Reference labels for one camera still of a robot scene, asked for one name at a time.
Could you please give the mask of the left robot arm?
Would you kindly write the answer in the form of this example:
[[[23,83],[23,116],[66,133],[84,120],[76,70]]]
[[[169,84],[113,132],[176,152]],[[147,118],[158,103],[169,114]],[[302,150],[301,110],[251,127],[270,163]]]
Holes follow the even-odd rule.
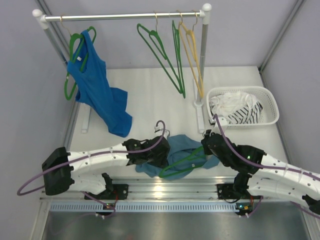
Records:
[[[48,196],[67,191],[87,192],[103,199],[113,194],[111,167],[149,164],[164,167],[170,151],[165,137],[128,139],[113,147],[81,152],[55,149],[42,164],[44,189]]]

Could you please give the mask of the light blue tank top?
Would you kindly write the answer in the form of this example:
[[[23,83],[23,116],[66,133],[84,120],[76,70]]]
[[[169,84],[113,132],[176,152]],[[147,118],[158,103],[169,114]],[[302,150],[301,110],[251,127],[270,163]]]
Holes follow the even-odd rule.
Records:
[[[167,138],[167,141],[170,146],[170,151],[169,151],[169,154],[167,157],[167,166],[170,164],[173,164],[174,162],[176,162],[178,160],[181,160],[181,159],[187,157],[192,151],[194,151],[195,149],[197,149],[199,147],[202,147],[202,144],[200,142],[189,138],[185,134],[170,136]],[[199,167],[197,169],[209,170],[211,168],[218,166],[220,160],[214,155],[209,155],[209,156],[206,156],[204,160],[197,160],[196,162],[199,164],[203,164],[202,167]],[[137,173],[145,173],[149,177],[154,178],[154,177],[159,177],[159,173],[164,168],[159,168],[159,167],[150,165],[148,163],[144,163],[141,165],[137,165],[135,167],[135,171]],[[171,176],[168,178],[164,178],[164,179],[166,179],[166,180],[182,179],[182,178],[186,177],[187,175],[189,175],[192,171],[187,171],[187,172],[177,174],[177,175],[174,175],[174,176]]]

